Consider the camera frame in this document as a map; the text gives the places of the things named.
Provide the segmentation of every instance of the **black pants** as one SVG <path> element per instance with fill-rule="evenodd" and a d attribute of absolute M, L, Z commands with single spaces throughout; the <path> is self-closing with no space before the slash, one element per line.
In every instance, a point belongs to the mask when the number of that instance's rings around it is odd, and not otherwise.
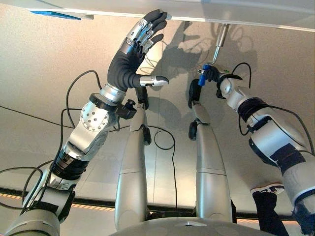
<path fill-rule="evenodd" d="M 282 221 L 274 211 L 277 204 L 277 195 L 256 193 L 253 198 L 257 207 L 260 230 L 277 236 L 289 236 Z"/>

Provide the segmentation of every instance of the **floor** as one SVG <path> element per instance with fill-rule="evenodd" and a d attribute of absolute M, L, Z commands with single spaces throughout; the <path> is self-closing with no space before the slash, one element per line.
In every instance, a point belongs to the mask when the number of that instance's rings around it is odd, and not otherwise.
<path fill-rule="evenodd" d="M 0 4 L 0 105 L 60 122 L 65 94 L 80 73 L 94 69 L 103 84 L 107 68 L 121 41 L 137 18 L 95 16 L 72 21 L 34 15 L 23 8 Z M 211 60 L 217 24 L 169 20 L 164 40 L 150 50 L 139 73 L 163 75 L 170 84 L 149 88 L 148 123 L 164 127 L 175 136 L 178 204 L 195 206 L 196 143 L 188 139 L 192 122 L 187 106 L 190 81 L 197 69 Z M 314 33 L 286 29 L 231 26 L 218 64 L 231 70 L 240 62 L 252 67 L 252 93 L 269 104 L 297 112 L 311 137 L 315 137 L 315 41 Z M 246 67 L 237 73 L 248 79 Z M 86 75 L 73 88 L 70 106 L 82 107 L 97 92 L 93 75 Z M 240 135 L 237 114 L 215 96 L 216 85 L 207 83 L 201 103 L 210 114 L 212 128 L 222 152 L 231 198 L 239 212 L 255 212 L 250 190 L 281 181 L 278 169 L 262 163 Z M 127 98 L 135 99 L 133 90 Z M 53 159 L 59 145 L 58 126 L 0 108 L 0 169 L 37 166 Z M 298 128 L 298 122 L 283 114 Z M 64 139 L 70 134 L 65 129 Z M 113 200 L 128 129 L 113 132 L 76 188 L 77 195 Z M 171 145 L 170 137 L 158 134 L 157 143 Z M 148 201 L 173 206 L 172 151 L 154 143 L 145 149 Z M 3 174 L 1 187 L 22 188 L 26 172 Z M 286 193 L 279 195 L 276 211 L 290 214 Z"/>

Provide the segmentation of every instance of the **person's leg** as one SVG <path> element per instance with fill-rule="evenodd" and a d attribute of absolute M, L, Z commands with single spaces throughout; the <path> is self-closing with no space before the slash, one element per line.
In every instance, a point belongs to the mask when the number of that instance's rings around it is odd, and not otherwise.
<path fill-rule="evenodd" d="M 256 203 L 260 229 L 277 236 L 289 235 L 274 211 L 277 204 L 277 194 L 283 192 L 283 190 L 283 185 L 278 183 L 251 190 Z"/>

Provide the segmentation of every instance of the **silver robot arm segment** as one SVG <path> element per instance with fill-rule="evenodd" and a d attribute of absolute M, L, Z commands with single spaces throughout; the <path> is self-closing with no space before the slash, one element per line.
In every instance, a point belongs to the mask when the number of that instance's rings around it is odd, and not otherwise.
<path fill-rule="evenodd" d="M 6 236 L 23 235 L 25 231 L 33 235 L 59 235 L 59 223 L 68 216 L 75 196 L 73 189 L 89 161 L 104 144 L 118 115 L 131 118 L 136 112 L 129 103 L 121 105 L 125 94 L 110 85 L 105 85 L 100 93 L 91 94 L 89 103 L 81 110 L 78 125 L 56 161 L 45 170 L 35 193 L 25 198 L 24 204 L 29 202 L 26 211 L 8 229 Z"/>
<path fill-rule="evenodd" d="M 306 234 L 315 230 L 315 159 L 307 152 L 302 134 L 235 75 L 210 79 L 217 82 L 218 97 L 246 122 L 252 133 L 249 144 L 263 162 L 276 166 L 283 176 L 293 215 Z"/>

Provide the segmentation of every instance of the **silver metal casing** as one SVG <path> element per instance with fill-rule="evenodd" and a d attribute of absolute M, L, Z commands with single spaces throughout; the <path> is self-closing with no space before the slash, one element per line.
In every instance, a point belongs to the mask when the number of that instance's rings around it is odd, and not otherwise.
<path fill-rule="evenodd" d="M 112 236 L 272 236 L 230 222 L 196 217 L 149 220 L 118 231 Z"/>
<path fill-rule="evenodd" d="M 232 222 L 231 198 L 217 139 L 210 117 L 199 102 L 192 109 L 201 123 L 197 127 L 196 215 Z"/>
<path fill-rule="evenodd" d="M 121 164 L 116 202 L 115 226 L 117 230 L 142 222 L 147 217 L 147 180 L 144 159 L 144 135 L 141 125 L 146 125 L 143 105 L 131 120 L 130 135 Z"/>
<path fill-rule="evenodd" d="M 60 223 L 56 215 L 50 211 L 30 210 L 20 215 L 5 233 L 5 236 L 13 235 L 59 236 Z"/>

